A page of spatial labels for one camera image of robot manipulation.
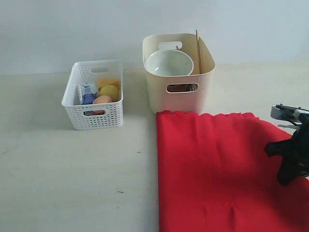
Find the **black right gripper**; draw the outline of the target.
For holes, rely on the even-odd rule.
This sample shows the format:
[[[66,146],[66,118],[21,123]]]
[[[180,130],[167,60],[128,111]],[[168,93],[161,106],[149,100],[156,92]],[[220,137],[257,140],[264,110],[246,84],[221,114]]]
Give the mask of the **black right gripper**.
[[[276,104],[271,107],[270,116],[276,120],[301,122],[291,139],[268,142],[264,148],[268,157],[292,157],[289,178],[309,176],[309,112],[292,106]]]

